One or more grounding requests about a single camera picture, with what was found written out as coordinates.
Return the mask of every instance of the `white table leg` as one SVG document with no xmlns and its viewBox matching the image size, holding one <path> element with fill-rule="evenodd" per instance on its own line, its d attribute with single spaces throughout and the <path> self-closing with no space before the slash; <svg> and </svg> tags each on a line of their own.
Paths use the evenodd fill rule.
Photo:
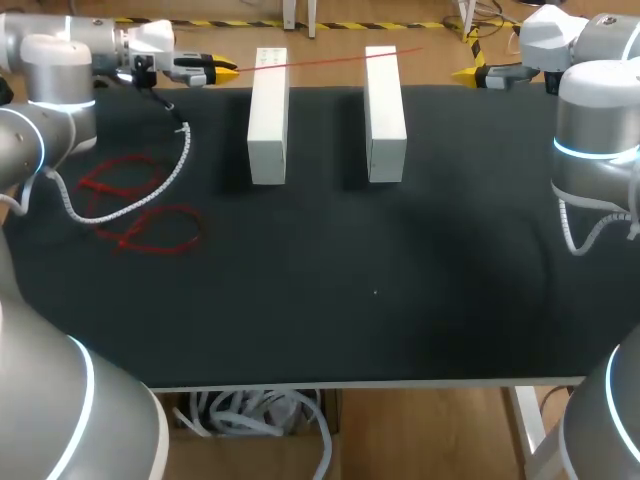
<svg viewBox="0 0 640 480">
<path fill-rule="evenodd" d="M 473 22 L 473 15 L 476 12 L 476 0 L 469 0 L 467 6 L 467 16 L 463 18 L 464 21 L 464 34 L 469 35 L 471 31 L 471 23 Z"/>
<path fill-rule="evenodd" d="M 317 2 L 317 0 L 308 0 L 308 4 L 309 4 L 309 38 L 316 38 L 316 2 Z"/>
<path fill-rule="evenodd" d="M 533 387 L 511 387 L 509 398 L 515 414 L 527 480 L 555 480 L 562 471 L 559 424 L 546 434 Z"/>
<path fill-rule="evenodd" d="M 296 0 L 282 0 L 282 16 L 285 30 L 296 28 Z"/>
<path fill-rule="evenodd" d="M 559 425 L 558 423 L 549 432 L 531 458 L 527 460 L 524 466 L 527 480 L 555 480 L 564 469 L 560 455 Z"/>
</svg>

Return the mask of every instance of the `white coiled cable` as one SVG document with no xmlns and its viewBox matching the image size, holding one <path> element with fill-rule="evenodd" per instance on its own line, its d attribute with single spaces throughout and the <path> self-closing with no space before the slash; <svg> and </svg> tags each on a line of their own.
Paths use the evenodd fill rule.
<svg viewBox="0 0 640 480">
<path fill-rule="evenodd" d="M 187 418 L 187 416 L 177 408 L 173 409 L 176 418 L 201 437 L 212 437 L 214 435 L 269 435 L 281 437 L 291 432 L 302 405 L 306 406 L 312 413 L 308 421 L 311 422 L 314 419 L 318 421 L 324 445 L 322 458 L 316 468 L 313 480 L 322 480 L 325 477 L 331 463 L 333 444 L 331 442 L 329 425 L 320 406 L 319 390 L 316 390 L 316 401 L 311 400 L 296 390 L 237 390 L 221 392 L 213 402 L 211 402 L 207 412 L 206 404 L 208 397 L 208 392 L 201 393 L 199 399 L 198 393 L 193 392 L 189 394 L 189 416 L 191 418 Z M 220 410 L 222 403 L 229 397 L 231 397 L 229 407 L 226 410 Z M 275 402 L 283 398 L 289 400 L 289 411 L 287 415 L 277 424 L 268 424 L 265 421 L 265 413 Z M 200 418 L 207 413 L 209 422 L 215 427 L 215 432 L 210 432 L 202 425 Z"/>
<path fill-rule="evenodd" d="M 182 167 L 184 166 L 185 161 L 187 160 L 187 156 L 189 155 L 189 149 L 191 148 L 191 127 L 189 126 L 188 122 L 183 122 L 182 128 L 180 130 L 176 130 L 176 132 L 184 132 L 184 146 L 182 147 L 182 154 L 180 155 L 180 159 L 178 160 L 178 163 L 173 169 L 173 172 L 171 172 L 171 175 L 167 177 L 167 179 L 162 183 L 162 185 L 160 185 L 158 188 L 156 188 L 153 192 L 151 192 L 146 197 L 141 198 L 137 202 L 132 203 L 131 205 L 128 205 L 123 209 L 118 210 L 117 212 L 110 213 L 109 215 L 104 215 L 102 217 L 96 217 L 96 218 L 85 218 L 78 215 L 76 211 L 73 209 L 73 205 L 71 205 L 71 199 L 69 198 L 69 192 L 67 191 L 67 186 L 65 185 L 64 180 L 60 176 L 60 174 L 56 172 L 54 169 L 49 167 L 45 167 L 43 170 L 45 172 L 46 177 L 49 178 L 50 180 L 53 180 L 58 186 L 58 190 L 60 190 L 60 196 L 62 197 L 62 203 L 64 204 L 64 209 L 67 211 L 67 213 L 73 220 L 75 220 L 78 223 L 84 223 L 85 225 L 96 225 L 99 223 L 110 222 L 111 220 L 115 220 L 116 218 L 126 215 L 127 213 L 132 212 L 133 210 L 140 208 L 141 206 L 149 203 L 151 200 L 153 200 L 162 192 L 164 192 L 167 189 L 167 187 L 171 185 L 171 183 L 173 183 L 173 181 L 176 179 L 176 177 L 180 173 L 180 170 L 182 170 Z"/>
<path fill-rule="evenodd" d="M 22 188 L 22 195 L 20 196 L 20 203 L 10 195 L 0 194 L 0 203 L 6 203 L 11 211 L 19 217 L 24 217 L 29 212 L 29 198 L 31 197 L 31 189 L 33 188 L 33 182 L 36 176 L 32 175 L 24 182 Z"/>
<path fill-rule="evenodd" d="M 587 239 L 584 241 L 580 248 L 576 248 L 573 243 L 573 237 L 571 236 L 571 227 L 569 226 L 569 218 L 567 217 L 567 207 L 564 203 L 564 200 L 558 199 L 558 204 L 560 205 L 560 222 L 562 223 L 562 233 L 564 233 L 564 240 L 567 243 L 567 247 L 569 251 L 577 257 L 581 257 L 585 255 L 593 246 L 593 243 L 598 238 L 598 235 L 602 233 L 602 230 L 605 229 L 607 225 L 613 222 L 624 221 L 631 222 L 631 215 L 628 213 L 611 213 L 606 217 L 600 219 L 598 223 L 591 229 L 589 235 L 587 235 Z"/>
</svg>

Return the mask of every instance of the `tangled white cable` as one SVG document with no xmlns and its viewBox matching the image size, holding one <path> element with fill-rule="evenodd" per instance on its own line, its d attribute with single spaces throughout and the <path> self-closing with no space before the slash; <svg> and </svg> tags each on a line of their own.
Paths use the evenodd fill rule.
<svg viewBox="0 0 640 480">
<path fill-rule="evenodd" d="M 225 400 L 231 397 L 229 406 L 225 410 L 221 407 Z M 173 413 L 182 423 L 193 430 L 201 437 L 219 436 L 256 436 L 270 435 L 281 437 L 291 433 L 300 417 L 302 406 L 306 406 L 312 413 L 308 422 L 316 419 L 322 434 L 324 451 L 322 459 L 318 464 L 313 476 L 314 480 L 322 480 L 329 469 L 333 446 L 331 443 L 331 433 L 320 405 L 320 391 L 316 390 L 316 401 L 301 394 L 296 390 L 237 390 L 221 392 L 211 402 L 207 411 L 209 392 L 198 394 L 193 392 L 189 395 L 189 416 L 187 418 L 177 408 Z M 274 407 L 284 407 L 288 411 L 286 414 L 274 415 Z M 269 412 L 272 417 L 272 424 L 265 421 L 265 414 Z M 208 422 L 215 428 L 214 432 L 207 430 L 202 425 L 202 418 L 207 418 Z"/>
<path fill-rule="evenodd" d="M 187 156 L 189 155 L 189 149 L 191 148 L 191 127 L 189 126 L 188 122 L 183 122 L 182 128 L 180 130 L 176 130 L 176 132 L 184 132 L 184 146 L 182 147 L 182 154 L 180 155 L 180 159 L 178 160 L 178 163 L 173 169 L 173 172 L 171 172 L 171 175 L 167 177 L 167 179 L 162 183 L 162 185 L 160 185 L 158 188 L 156 188 L 153 192 L 151 192 L 146 197 L 141 198 L 137 202 L 132 203 L 131 205 L 128 205 L 123 209 L 118 210 L 117 212 L 113 212 L 103 217 L 85 218 L 78 215 L 76 211 L 73 209 L 73 205 L 71 205 L 71 199 L 69 198 L 69 192 L 67 191 L 67 186 L 65 185 L 64 180 L 60 176 L 60 174 L 56 172 L 54 169 L 49 167 L 45 167 L 43 170 L 47 178 L 56 182 L 56 185 L 58 186 L 58 190 L 60 190 L 60 196 L 62 197 L 62 203 L 64 204 L 64 209 L 67 211 L 67 213 L 73 220 L 79 223 L 84 223 L 86 225 L 96 225 L 99 223 L 110 222 L 111 220 L 115 220 L 116 218 L 126 215 L 127 213 L 132 212 L 133 210 L 140 208 L 141 206 L 149 203 L 151 200 L 153 200 L 162 192 L 164 192 L 167 189 L 167 187 L 171 185 L 171 183 L 173 183 L 173 181 L 176 179 L 176 177 L 180 173 L 180 170 L 182 170 L 182 167 L 184 166 L 184 162 L 187 160 Z"/>
<path fill-rule="evenodd" d="M 564 200 L 558 199 L 558 204 L 560 205 L 560 222 L 562 223 L 562 233 L 564 233 L 564 240 L 567 243 L 567 247 L 569 251 L 577 257 L 580 257 L 586 254 L 593 243 L 598 238 L 598 235 L 604 230 L 604 228 L 613 222 L 624 221 L 630 222 L 631 215 L 628 213 L 611 213 L 606 217 L 600 219 L 598 223 L 593 227 L 589 235 L 587 235 L 587 239 L 584 241 L 580 248 L 576 248 L 573 243 L 573 237 L 571 236 L 571 227 L 569 226 L 569 218 L 567 217 L 567 207 L 564 203 Z"/>
</svg>

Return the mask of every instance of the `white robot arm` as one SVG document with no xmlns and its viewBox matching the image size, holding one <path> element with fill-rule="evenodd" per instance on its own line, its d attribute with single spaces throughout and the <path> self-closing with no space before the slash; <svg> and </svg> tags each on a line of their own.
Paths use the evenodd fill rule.
<svg viewBox="0 0 640 480">
<path fill-rule="evenodd" d="M 237 76 L 232 62 L 174 44 L 167 20 L 119 30 L 112 19 L 0 15 L 0 70 L 24 75 L 28 96 L 0 108 L 0 192 L 95 144 L 93 75 L 137 88 L 158 72 L 190 87 Z"/>
<path fill-rule="evenodd" d="M 587 20 L 554 6 L 540 8 L 520 31 L 523 63 L 543 70 L 547 91 L 559 97 L 551 185 L 575 255 L 585 254 L 612 221 L 631 223 L 630 239 L 640 232 L 639 33 L 638 17 Z M 614 213 L 576 248 L 565 203 Z M 571 396 L 559 428 L 569 478 L 640 476 L 639 364 L 636 327 Z"/>
<path fill-rule="evenodd" d="M 29 99 L 0 108 L 0 191 L 95 144 L 94 74 L 129 75 L 138 88 L 156 72 L 189 86 L 237 75 L 226 59 L 173 46 L 167 21 L 125 31 L 109 19 L 0 15 L 0 69 L 24 75 Z M 2 479 L 162 478 L 158 400 L 26 304 L 1 231 L 0 416 Z"/>
</svg>

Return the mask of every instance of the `yellow black hazard tape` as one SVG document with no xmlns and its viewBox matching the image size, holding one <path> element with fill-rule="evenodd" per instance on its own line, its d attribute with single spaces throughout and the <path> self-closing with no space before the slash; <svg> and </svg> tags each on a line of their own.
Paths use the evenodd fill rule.
<svg viewBox="0 0 640 480">
<path fill-rule="evenodd" d="M 484 53 L 480 48 L 480 38 L 478 38 L 478 27 L 472 27 L 469 35 L 465 39 L 465 43 L 471 47 L 471 53 L 473 54 L 473 62 L 476 68 L 484 67 L 487 61 L 484 58 Z"/>
<path fill-rule="evenodd" d="M 118 23 L 150 23 L 151 18 L 118 17 Z M 182 27 L 211 27 L 211 28 L 282 28 L 281 21 L 261 20 L 257 22 L 221 21 L 221 20 L 170 20 L 173 25 Z M 483 25 L 511 27 L 512 23 L 483 22 Z M 295 28 L 309 28 L 306 23 L 296 22 Z M 444 28 L 440 22 L 324 22 L 316 23 L 317 30 L 409 30 L 414 28 Z"/>
</svg>

